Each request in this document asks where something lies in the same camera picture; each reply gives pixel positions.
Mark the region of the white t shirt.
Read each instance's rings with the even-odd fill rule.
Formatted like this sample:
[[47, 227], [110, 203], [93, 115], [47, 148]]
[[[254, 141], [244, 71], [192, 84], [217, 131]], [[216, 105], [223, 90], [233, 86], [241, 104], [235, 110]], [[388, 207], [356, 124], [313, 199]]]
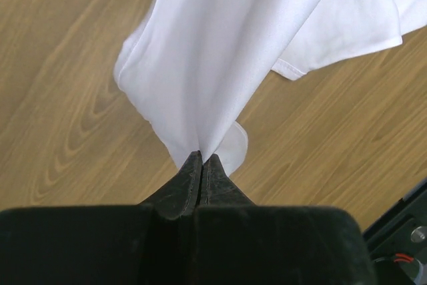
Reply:
[[425, 25], [426, 0], [153, 0], [113, 74], [176, 166], [199, 151], [231, 174], [248, 150], [237, 117], [269, 71], [297, 80]]

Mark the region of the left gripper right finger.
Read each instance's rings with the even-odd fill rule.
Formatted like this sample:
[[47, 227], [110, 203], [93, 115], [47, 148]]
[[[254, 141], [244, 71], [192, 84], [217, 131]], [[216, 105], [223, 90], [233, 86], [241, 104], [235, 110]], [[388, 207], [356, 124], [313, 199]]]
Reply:
[[188, 284], [375, 284], [359, 225], [324, 206], [232, 204], [217, 156], [203, 167]]

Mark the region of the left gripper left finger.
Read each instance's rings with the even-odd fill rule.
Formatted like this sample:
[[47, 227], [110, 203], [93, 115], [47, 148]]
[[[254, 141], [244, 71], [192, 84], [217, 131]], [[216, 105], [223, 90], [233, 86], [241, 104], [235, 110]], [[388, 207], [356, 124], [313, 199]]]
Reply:
[[203, 162], [140, 204], [1, 212], [2, 284], [183, 284]]

